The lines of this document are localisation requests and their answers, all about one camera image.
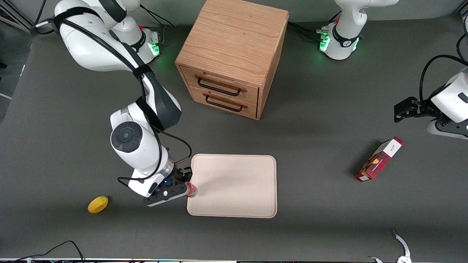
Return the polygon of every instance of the white cable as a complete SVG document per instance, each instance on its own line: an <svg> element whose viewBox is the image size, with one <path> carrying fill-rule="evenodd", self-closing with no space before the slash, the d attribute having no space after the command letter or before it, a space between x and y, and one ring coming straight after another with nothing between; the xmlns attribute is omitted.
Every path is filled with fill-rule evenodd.
<svg viewBox="0 0 468 263"><path fill-rule="evenodd" d="M12 99L12 97L7 96L7 95L5 95L5 94L3 94L3 93L0 93L0 97L4 97L4 98L9 99L9 100Z"/></svg>
<svg viewBox="0 0 468 263"><path fill-rule="evenodd" d="M47 25L48 23L50 23L50 22L49 22L49 21L44 21L44 22L41 22L41 23L35 25L34 27L40 28L40 27L42 27L42 26L44 26L44 25Z"/></svg>

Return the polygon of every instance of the green light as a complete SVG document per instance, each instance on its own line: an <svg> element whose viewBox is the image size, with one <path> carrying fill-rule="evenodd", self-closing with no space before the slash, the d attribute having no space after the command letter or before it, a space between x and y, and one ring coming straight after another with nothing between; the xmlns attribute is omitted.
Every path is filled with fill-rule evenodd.
<svg viewBox="0 0 468 263"><path fill-rule="evenodd" d="M328 43L330 43L330 37L327 36L325 39L322 40L322 43L320 43L320 50L325 51L327 50Z"/></svg>
<svg viewBox="0 0 468 263"><path fill-rule="evenodd" d="M356 46L358 45L359 37L356 39L356 43L354 44L354 47L352 48L353 51L356 50Z"/></svg>
<svg viewBox="0 0 468 263"><path fill-rule="evenodd" d="M153 53L154 56L159 55L159 45L158 44L148 43L148 46L151 49L151 52Z"/></svg>

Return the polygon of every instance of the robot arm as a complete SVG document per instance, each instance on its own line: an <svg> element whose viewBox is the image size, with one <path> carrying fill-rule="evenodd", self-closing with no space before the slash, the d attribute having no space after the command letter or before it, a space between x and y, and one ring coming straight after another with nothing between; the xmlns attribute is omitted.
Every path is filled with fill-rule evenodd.
<svg viewBox="0 0 468 263"><path fill-rule="evenodd" d="M140 6L140 0L82 0L104 22L120 42L133 48L145 64L151 62L160 53L159 35L146 28L141 28L135 19L127 15Z"/></svg>
<svg viewBox="0 0 468 263"><path fill-rule="evenodd" d="M395 122L409 117L435 117L427 125L431 134L468 139L468 68L457 73L431 96L415 97L395 105Z"/></svg>
<svg viewBox="0 0 468 263"><path fill-rule="evenodd" d="M335 0L341 8L339 22L331 22L317 30L321 34L322 43L319 51L332 59L348 58L356 49L359 34L367 22L364 8L387 7L399 0Z"/></svg>
<svg viewBox="0 0 468 263"><path fill-rule="evenodd" d="M94 71L130 71L141 83L143 96L110 117L111 145L134 168L132 177L122 177L129 180L128 187L145 196L149 206L189 193L190 169L184 172L175 165L157 135L177 124L181 116L177 100L133 48L112 38L103 19L85 1L59 2L54 23L79 65ZM177 184L182 185L168 194L165 189Z"/></svg>

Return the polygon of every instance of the drawer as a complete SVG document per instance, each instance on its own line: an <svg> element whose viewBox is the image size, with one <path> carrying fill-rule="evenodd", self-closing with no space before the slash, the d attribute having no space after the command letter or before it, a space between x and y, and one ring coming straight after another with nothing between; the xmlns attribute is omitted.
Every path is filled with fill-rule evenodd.
<svg viewBox="0 0 468 263"><path fill-rule="evenodd" d="M214 94L208 94L203 89L189 87L190 94L194 101L205 104L208 106L215 107L220 110L225 110L231 113L235 113L244 117L256 119L257 107L245 102L237 102L229 100Z"/></svg>
<svg viewBox="0 0 468 263"><path fill-rule="evenodd" d="M258 88L184 66L180 66L180 69L189 86L209 92L210 96L213 94L239 103L257 105Z"/></svg>

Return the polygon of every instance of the white label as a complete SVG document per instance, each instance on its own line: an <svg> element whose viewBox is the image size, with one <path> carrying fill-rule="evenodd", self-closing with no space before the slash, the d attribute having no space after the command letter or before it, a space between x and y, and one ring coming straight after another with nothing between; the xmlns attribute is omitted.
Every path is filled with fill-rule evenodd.
<svg viewBox="0 0 468 263"><path fill-rule="evenodd" d="M383 152L388 154L390 157L393 157L395 155L396 151L400 149L402 145L395 141L394 139L389 142L389 144L383 149Z"/></svg>

